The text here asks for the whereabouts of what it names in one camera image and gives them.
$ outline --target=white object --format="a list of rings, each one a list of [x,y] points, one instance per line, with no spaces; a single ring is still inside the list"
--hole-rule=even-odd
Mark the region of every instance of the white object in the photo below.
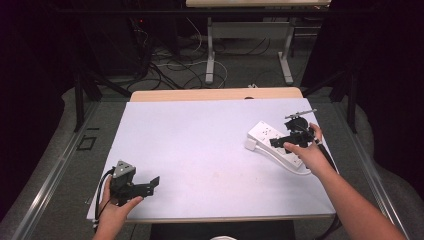
[[[103,173],[122,159],[137,168],[135,184],[160,176],[130,222],[330,217],[334,208],[314,175],[294,175],[244,148],[246,132],[260,120],[278,126],[306,110],[303,98],[130,102]],[[317,122],[314,114],[304,117]],[[93,217],[94,204],[87,215]]]
[[[247,137],[257,141],[259,147],[271,153],[274,157],[281,161],[284,166],[287,166],[293,171],[297,171],[297,169],[299,169],[299,167],[303,164],[302,160],[300,160],[294,153],[287,154],[284,148],[275,148],[270,144],[270,139],[282,138],[285,136],[286,135],[263,121],[260,121],[247,133]]]

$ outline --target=black clamp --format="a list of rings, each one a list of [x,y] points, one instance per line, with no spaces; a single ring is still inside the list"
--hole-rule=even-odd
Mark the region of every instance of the black clamp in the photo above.
[[[132,180],[135,175],[135,167],[124,162],[118,161],[112,181],[110,184],[110,195],[118,200],[118,206],[122,206],[131,199],[141,196],[153,196],[154,189],[159,185],[159,177],[156,177],[150,183],[135,185]]]

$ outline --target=forearm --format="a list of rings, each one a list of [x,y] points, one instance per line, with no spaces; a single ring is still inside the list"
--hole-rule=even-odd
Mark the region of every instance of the forearm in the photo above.
[[[326,171],[319,179],[352,239],[405,239],[376,207],[336,172]]]

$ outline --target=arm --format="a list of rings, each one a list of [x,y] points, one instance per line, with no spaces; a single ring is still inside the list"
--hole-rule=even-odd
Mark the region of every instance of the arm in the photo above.
[[[113,204],[113,199],[110,198],[109,189],[111,179],[111,176],[109,176],[105,182],[102,201],[100,203],[100,209],[103,210],[101,211],[99,226],[93,240],[115,239],[124,225],[128,213],[143,200],[142,197],[136,197],[121,207],[116,206]]]
[[[311,124],[311,127],[315,130],[315,136],[321,140],[321,129],[315,124]],[[308,148],[285,143],[284,148],[298,155],[321,181],[352,239],[405,239],[377,208],[333,170],[315,143]]]

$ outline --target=metal bar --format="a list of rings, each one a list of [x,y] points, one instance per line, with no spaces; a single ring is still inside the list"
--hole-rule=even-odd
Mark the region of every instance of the metal bar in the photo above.
[[[341,122],[345,123],[343,124],[343,127],[346,130],[345,132],[351,138],[353,145],[356,148],[356,152],[359,154],[362,171],[364,172],[365,178],[367,179],[368,185],[370,186],[370,189],[374,194],[374,197],[381,212],[404,233],[407,239],[410,239],[407,230],[403,226],[396,210],[394,209],[389,195],[387,194],[383,184],[380,181],[380,175],[378,174],[377,169],[374,166],[373,160],[366,153],[364,147],[361,144],[361,141],[358,138],[358,135],[353,134],[350,129],[350,126],[346,123],[342,103],[333,103],[333,106]]]
[[[83,130],[86,124],[89,122],[89,119],[92,118],[95,111],[98,108],[99,103],[91,103],[89,108],[87,109],[87,121],[83,124],[80,131],[74,133],[72,138],[66,147],[63,154],[59,157],[57,163],[50,171],[50,174],[47,176],[46,181],[32,202],[28,212],[25,217],[19,224],[15,233],[13,234],[12,240],[22,240],[22,239],[30,239],[32,232],[35,229],[38,221],[40,220],[45,208],[50,202],[51,197],[53,196],[56,187],[58,186],[60,179],[66,171],[66,168],[69,164],[69,160],[72,157],[72,154],[75,152],[75,148],[77,143],[83,137]]]
[[[314,9],[265,9],[265,8],[195,8],[195,9],[149,9],[149,10],[84,10],[59,9],[51,6],[52,10],[61,15],[74,16],[121,16],[121,17],[319,17],[319,18],[362,18],[375,13],[366,10],[314,10]]]

